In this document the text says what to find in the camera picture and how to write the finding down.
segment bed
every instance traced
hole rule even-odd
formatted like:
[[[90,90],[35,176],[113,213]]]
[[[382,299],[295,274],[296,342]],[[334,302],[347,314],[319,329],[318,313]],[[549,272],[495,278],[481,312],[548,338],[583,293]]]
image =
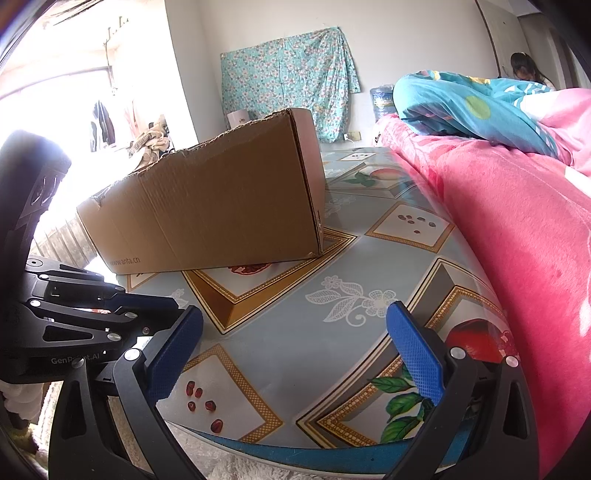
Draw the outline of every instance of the bed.
[[[400,108],[400,116],[376,123],[374,144],[431,186],[506,309],[534,404],[543,477],[591,408],[591,90],[531,97],[525,110],[555,143],[554,157],[462,132],[417,135]]]

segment metal screw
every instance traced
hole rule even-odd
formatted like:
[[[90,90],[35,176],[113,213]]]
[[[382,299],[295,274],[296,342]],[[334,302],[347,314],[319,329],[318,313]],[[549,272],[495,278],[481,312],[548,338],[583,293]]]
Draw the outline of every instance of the metal screw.
[[[456,360],[462,360],[463,358],[466,358],[466,352],[458,346],[455,346],[449,350],[449,353]]]
[[[519,366],[519,360],[517,360],[512,355],[509,355],[509,356],[505,357],[505,362],[507,362],[507,365],[509,365],[510,367],[513,367],[513,368]]]
[[[74,360],[72,360],[72,367],[80,368],[82,365],[84,365],[83,358],[75,358]]]
[[[137,360],[140,355],[140,351],[137,348],[130,348],[123,354],[123,358],[132,362],[133,360]]]

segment patterned tablecloth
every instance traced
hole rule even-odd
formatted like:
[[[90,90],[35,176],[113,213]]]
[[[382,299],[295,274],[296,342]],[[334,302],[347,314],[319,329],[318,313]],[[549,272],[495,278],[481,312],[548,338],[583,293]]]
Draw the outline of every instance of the patterned tablecloth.
[[[325,153],[323,164],[321,258],[119,280],[204,313],[194,358],[158,403],[166,420],[290,468],[379,475],[431,407],[386,333],[390,303],[475,358],[516,352],[485,273],[420,176],[387,148]]]

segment black hair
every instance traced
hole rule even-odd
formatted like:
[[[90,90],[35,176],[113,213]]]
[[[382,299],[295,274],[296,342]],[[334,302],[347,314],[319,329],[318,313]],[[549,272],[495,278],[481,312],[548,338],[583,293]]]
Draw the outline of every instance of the black hair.
[[[538,83],[544,84],[544,79],[548,78],[540,72],[534,59],[524,52],[515,52],[511,55],[511,67],[513,68],[513,75],[516,77],[517,71],[524,69],[526,72],[533,74],[534,80]]]

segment crumpled cloth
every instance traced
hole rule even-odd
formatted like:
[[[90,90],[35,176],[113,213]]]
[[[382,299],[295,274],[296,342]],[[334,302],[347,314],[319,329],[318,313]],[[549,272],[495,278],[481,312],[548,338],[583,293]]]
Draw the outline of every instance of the crumpled cloth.
[[[134,155],[138,156],[136,170],[155,163],[160,158],[160,152],[168,150],[170,139],[165,135],[166,120],[164,119],[164,115],[160,115],[158,122],[147,132],[139,135],[129,149],[130,158]]]

